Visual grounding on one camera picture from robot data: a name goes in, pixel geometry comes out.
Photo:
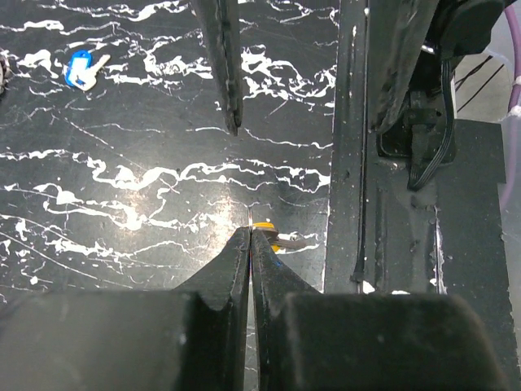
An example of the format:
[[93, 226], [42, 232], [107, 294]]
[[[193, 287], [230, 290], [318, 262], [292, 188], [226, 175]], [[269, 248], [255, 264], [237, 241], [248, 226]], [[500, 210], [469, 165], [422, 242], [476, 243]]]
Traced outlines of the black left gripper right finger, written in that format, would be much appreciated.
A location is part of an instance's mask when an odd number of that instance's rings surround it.
[[325, 294], [251, 235], [262, 390], [506, 390], [484, 325], [461, 298]]

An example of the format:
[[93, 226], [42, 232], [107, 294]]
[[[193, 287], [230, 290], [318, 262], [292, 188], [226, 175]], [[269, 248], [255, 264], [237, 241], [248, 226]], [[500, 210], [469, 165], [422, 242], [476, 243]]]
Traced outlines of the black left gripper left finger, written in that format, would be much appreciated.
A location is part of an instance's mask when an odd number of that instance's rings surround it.
[[4, 390], [239, 390], [249, 231], [172, 290], [33, 294], [1, 312]]

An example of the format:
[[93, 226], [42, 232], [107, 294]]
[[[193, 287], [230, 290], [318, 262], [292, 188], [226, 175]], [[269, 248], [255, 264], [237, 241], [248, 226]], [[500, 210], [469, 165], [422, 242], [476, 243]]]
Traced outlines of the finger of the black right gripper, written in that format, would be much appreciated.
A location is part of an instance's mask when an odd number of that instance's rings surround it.
[[193, 0], [190, 4], [203, 33], [226, 128], [236, 136], [243, 120], [239, 4], [235, 0]]

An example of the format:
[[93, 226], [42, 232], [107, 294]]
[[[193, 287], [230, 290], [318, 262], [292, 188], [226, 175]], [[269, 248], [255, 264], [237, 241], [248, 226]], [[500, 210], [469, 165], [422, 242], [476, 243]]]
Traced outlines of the yellow tag key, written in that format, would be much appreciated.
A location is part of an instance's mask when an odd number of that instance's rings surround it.
[[272, 249], [277, 252], [280, 249], [300, 250], [306, 247], [306, 243], [299, 239], [284, 239], [278, 229], [271, 222], [257, 222], [253, 224], [254, 231], [262, 231], [270, 243]]

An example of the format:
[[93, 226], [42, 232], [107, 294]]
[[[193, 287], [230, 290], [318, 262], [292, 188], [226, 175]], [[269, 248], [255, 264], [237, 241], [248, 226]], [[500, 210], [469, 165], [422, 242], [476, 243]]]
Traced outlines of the metal key ring disc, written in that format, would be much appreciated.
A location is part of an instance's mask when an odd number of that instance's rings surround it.
[[11, 75], [11, 67], [7, 57], [0, 54], [0, 94], [3, 94], [7, 87], [7, 81]]

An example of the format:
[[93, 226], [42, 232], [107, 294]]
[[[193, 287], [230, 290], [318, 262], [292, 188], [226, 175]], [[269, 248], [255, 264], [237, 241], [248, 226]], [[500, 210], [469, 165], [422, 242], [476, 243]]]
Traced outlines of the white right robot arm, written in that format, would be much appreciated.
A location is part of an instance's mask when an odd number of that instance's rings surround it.
[[[509, 1], [341, 1], [339, 21], [353, 22], [368, 63], [368, 121], [385, 133], [425, 52], [437, 64], [480, 53]], [[243, 121], [243, 82], [236, 1], [193, 1], [225, 126], [237, 135]]]

